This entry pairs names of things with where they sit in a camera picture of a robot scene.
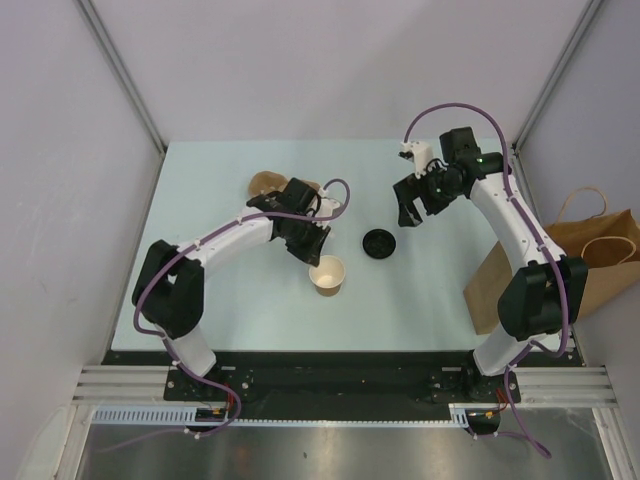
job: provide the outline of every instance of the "cup lid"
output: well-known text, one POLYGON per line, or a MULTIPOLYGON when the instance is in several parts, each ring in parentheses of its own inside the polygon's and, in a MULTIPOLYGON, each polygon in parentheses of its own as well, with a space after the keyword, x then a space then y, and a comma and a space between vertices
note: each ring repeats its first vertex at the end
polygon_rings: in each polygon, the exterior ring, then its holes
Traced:
POLYGON ((391 256, 396 249, 394 236, 381 228, 373 229, 362 239, 362 247, 371 258, 382 260, 391 256))

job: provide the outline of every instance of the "white paper cup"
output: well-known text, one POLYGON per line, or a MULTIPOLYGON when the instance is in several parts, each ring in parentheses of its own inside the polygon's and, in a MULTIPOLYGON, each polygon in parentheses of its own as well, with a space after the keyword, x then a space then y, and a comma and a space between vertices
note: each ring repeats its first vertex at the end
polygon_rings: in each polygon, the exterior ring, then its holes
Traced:
POLYGON ((342 260, 333 255, 322 255, 317 267, 309 268, 309 278, 320 295, 332 297, 340 291, 345 268, 342 260))

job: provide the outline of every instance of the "metal frame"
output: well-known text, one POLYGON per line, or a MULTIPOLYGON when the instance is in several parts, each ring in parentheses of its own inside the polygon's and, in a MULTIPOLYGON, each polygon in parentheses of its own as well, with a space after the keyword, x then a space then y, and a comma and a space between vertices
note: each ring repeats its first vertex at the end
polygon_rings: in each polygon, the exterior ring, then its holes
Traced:
MULTIPOLYGON (((76 409, 69 437, 60 461, 56 480, 73 480, 80 468, 82 453, 91 420, 103 412, 101 422, 170 425, 175 418, 159 415, 131 415, 130 412, 189 412, 202 404, 166 402, 165 382, 173 367, 158 366, 87 366, 83 369, 72 405, 76 409), (112 412, 108 417, 104 412, 112 412)), ((629 451, 620 410, 604 367, 599 368, 516 368, 522 402, 520 408, 592 408, 607 460, 615 480, 637 480, 637 464, 629 451)), ((222 402, 211 407, 224 407, 222 402)), ((286 422, 238 421, 242 426, 343 426, 343 427, 464 427, 464 408, 494 407, 494 405, 450 404, 449 422, 286 422)))
POLYGON ((514 148, 516 152, 520 151, 524 142, 527 140, 531 129, 534 127, 538 119, 540 118, 545 106, 551 98, 551 94, 554 92, 556 86, 564 76, 567 67, 571 63, 571 60, 575 56, 578 47, 582 45, 582 42, 586 38, 591 26, 593 25, 598 13, 601 11, 601 7, 604 5, 604 0, 589 0, 589 3, 585 6, 578 22, 576 23, 573 31, 569 35, 567 42, 562 48, 560 56, 556 60, 551 73, 544 82, 542 90, 538 94, 533 107, 529 110, 527 117, 520 127, 518 134, 514 141, 514 148))
MULTIPOLYGON (((74 405, 202 406, 199 402, 166 402, 167 374, 173 367, 91 366, 80 374, 74 405)), ((514 369, 522 408, 614 408, 617 401, 604 367, 514 369)), ((212 403, 224 407, 223 402, 212 403)), ((452 408, 492 408, 493 404, 451 404, 452 408)))
POLYGON ((160 132, 158 131, 149 110, 142 100, 142 96, 140 95, 136 84, 133 82, 131 74, 124 64, 120 53, 116 49, 104 22, 100 18, 96 7, 93 5, 91 0, 74 0, 74 3, 78 7, 80 15, 85 20, 89 31, 94 36, 100 51, 104 55, 105 61, 109 64, 116 80, 122 87, 127 100, 133 107, 136 116, 140 119, 149 139, 158 151, 160 158, 164 159, 167 146, 162 141, 160 132))

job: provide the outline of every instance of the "white table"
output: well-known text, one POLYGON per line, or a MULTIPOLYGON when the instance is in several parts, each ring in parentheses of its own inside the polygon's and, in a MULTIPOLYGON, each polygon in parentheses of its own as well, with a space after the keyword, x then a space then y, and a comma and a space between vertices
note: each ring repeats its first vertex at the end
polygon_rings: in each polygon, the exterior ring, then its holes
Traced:
MULTIPOLYGON (((439 143, 431 143, 439 155, 439 143)), ((480 145, 498 150, 496 141, 480 145)), ((343 259, 346 280, 336 296, 322 297, 308 266, 282 240, 254 248, 206 285, 200 325, 212 349, 437 351, 479 345, 484 337, 474 332, 462 291, 496 237, 464 198, 437 216, 423 215, 417 228, 398 227, 392 186, 413 168, 397 156, 398 146, 395 140, 172 143, 112 349, 162 349, 157 338, 132 326, 131 292, 149 245, 191 240, 235 217, 248 199, 251 177, 261 170, 349 183, 351 204, 332 222, 323 249, 343 259), (362 250, 362 237, 372 228, 396 237, 396 251, 386 260, 362 250)), ((330 193, 344 198, 339 185, 330 193)))

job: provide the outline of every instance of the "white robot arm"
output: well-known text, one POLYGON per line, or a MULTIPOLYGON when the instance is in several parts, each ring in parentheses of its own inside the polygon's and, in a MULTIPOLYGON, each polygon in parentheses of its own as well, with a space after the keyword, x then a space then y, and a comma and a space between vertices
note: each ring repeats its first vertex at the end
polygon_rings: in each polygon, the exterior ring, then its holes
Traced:
POLYGON ((216 364, 216 356, 198 326, 204 310, 204 284, 212 273, 245 250, 277 237, 284 239, 287 250, 296 258, 317 266, 331 230, 327 218, 339 207, 340 203, 328 198, 325 190, 316 192, 292 178, 282 192, 249 200, 238 216, 246 221, 229 224, 203 245, 198 239, 179 245, 160 240, 151 245, 132 301, 138 304, 158 272, 180 252, 196 245, 152 287, 142 314, 166 337, 179 360, 202 377, 216 364))
POLYGON ((516 358, 531 341, 539 341, 562 327, 560 291, 556 277, 536 242, 545 247, 561 272, 569 307, 569 323, 577 317, 587 278, 581 258, 567 258, 537 222, 508 172, 513 195, 505 189, 500 153, 483 154, 470 127, 451 130, 440 137, 444 162, 433 159, 426 142, 402 144, 400 156, 415 159, 415 172, 394 185, 400 208, 400 226, 422 222, 413 201, 420 198, 427 215, 444 210, 464 195, 480 209, 504 247, 513 279, 498 302, 500 324, 473 352, 481 376, 494 376, 516 358), (529 224, 515 203, 528 217, 529 224))

